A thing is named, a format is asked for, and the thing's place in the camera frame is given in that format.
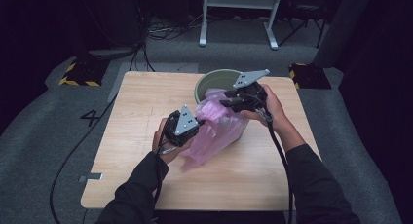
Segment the green bucket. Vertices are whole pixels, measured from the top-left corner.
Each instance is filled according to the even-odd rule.
[[[214,70],[205,74],[197,82],[194,89],[194,96],[197,104],[206,98],[207,89],[217,88],[224,90],[233,90],[233,85],[237,81],[241,72],[230,69]]]

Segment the gray floor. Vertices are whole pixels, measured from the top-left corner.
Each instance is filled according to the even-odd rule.
[[[286,22],[274,25],[279,40],[289,30]],[[216,21],[208,28],[204,48],[198,46],[199,33],[197,27],[173,40],[148,40],[147,53],[155,70],[156,63],[188,63],[196,64],[199,73],[269,69],[271,76],[285,77],[289,64],[311,62],[317,53],[318,32],[312,23],[277,51],[271,50],[261,20]],[[97,115],[103,112],[119,70],[131,56],[111,61],[102,87],[60,86],[58,81],[72,59],[53,70],[45,81],[49,89],[0,137],[1,223],[54,223],[49,209],[52,182],[68,153],[90,129],[80,117],[93,109]],[[136,62],[144,62],[142,52]],[[341,72],[330,68],[325,73],[332,90],[298,90],[323,161],[342,184],[362,223],[401,223],[387,182],[364,150],[338,92]],[[90,171],[109,114],[110,109],[57,181],[54,201],[61,223],[83,221],[80,199],[85,184],[77,178]],[[99,213],[89,210],[85,223],[93,223]]]

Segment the black wire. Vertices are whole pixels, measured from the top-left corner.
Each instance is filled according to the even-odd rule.
[[[146,53],[146,43],[143,43],[143,45],[142,45],[142,50],[143,50],[143,58],[144,58],[145,61],[146,61],[147,67],[150,67],[151,70],[152,70],[153,72],[155,72],[155,69],[152,67],[151,63],[149,62],[148,54]]]
[[[88,213],[88,209],[86,208],[85,213],[83,213],[83,220],[82,220],[82,224],[85,224],[85,220],[86,220],[86,214]]]
[[[73,149],[70,151],[70,153],[66,156],[66,158],[64,159],[63,163],[61,164],[60,168],[57,171],[57,174],[55,176],[55,179],[52,183],[52,188],[49,194],[49,206],[53,215],[53,218],[55,220],[55,222],[57,224],[60,223],[60,221],[57,218],[56,212],[55,212],[55,207],[53,204],[53,196],[54,196],[54,191],[55,191],[55,187],[56,187],[56,183],[57,183],[57,179],[60,176],[61,171],[63,170],[64,166],[66,165],[66,163],[69,161],[70,157],[72,156],[72,154],[76,151],[76,149],[81,145],[81,143],[86,139],[86,137],[92,132],[92,130],[94,129],[94,127],[96,127],[96,125],[100,122],[100,120],[102,119],[102,117],[106,114],[107,110],[109,109],[109,107],[113,104],[113,102],[115,101],[116,97],[118,95],[116,94],[115,97],[113,97],[113,99],[110,101],[110,103],[106,106],[106,108],[103,110],[103,113],[100,115],[100,118],[98,118],[96,120],[96,122],[91,126],[91,128],[86,132],[86,134],[79,140],[79,142],[73,147]]]
[[[262,107],[264,108],[265,114],[267,116],[271,116],[270,111],[268,111],[268,109],[267,109],[267,104],[264,101],[262,101],[260,98],[258,98],[257,96],[251,95],[251,94],[248,94],[248,93],[244,93],[244,94],[241,94],[240,97],[249,97],[249,98],[253,98],[253,99],[257,100],[262,105]],[[291,222],[292,222],[292,190],[291,190],[291,186],[289,184],[288,163],[286,161],[285,154],[282,151],[282,147],[280,146],[280,143],[277,140],[276,135],[274,134],[273,118],[271,118],[270,121],[266,120],[266,122],[267,122],[268,131],[270,133],[270,136],[273,139],[274,144],[276,144],[276,148],[279,151],[280,158],[282,159],[282,165],[285,169],[286,180],[287,180],[287,183],[288,183],[288,224],[291,224]]]

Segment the stool leg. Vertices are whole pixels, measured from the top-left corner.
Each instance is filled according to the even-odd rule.
[[[282,40],[282,42],[280,43],[280,46],[281,46],[286,40],[288,40],[288,38],[290,38],[292,35],[294,35],[294,33],[295,33],[296,31],[298,31],[298,29],[300,29],[305,23],[306,23],[306,22],[303,21],[298,27],[296,27],[291,33],[289,33],[289,35],[286,36],[286,37]]]
[[[324,31],[324,27],[325,27],[325,19],[322,20],[321,31],[319,33],[319,40],[317,41],[317,45],[316,45],[317,49],[319,48],[319,42],[321,41],[322,32]]]
[[[201,26],[200,46],[207,44],[207,0],[204,0],[203,5],[203,25]]]

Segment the yellow and black tape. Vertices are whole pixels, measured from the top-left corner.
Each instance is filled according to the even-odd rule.
[[[60,85],[101,86],[104,73],[110,61],[94,60],[79,63],[73,60],[61,78]]]
[[[288,67],[289,77],[298,89],[331,89],[323,69],[313,64],[293,63]]]

